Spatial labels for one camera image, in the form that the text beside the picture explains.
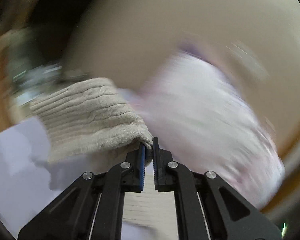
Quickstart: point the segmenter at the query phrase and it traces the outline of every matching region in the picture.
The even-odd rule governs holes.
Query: gray towel
[[[151,149],[152,135],[144,121],[106,78],[78,82],[38,98],[30,109],[47,129],[50,163],[79,154],[107,154],[107,165],[112,165],[111,160],[122,159],[139,142]]]

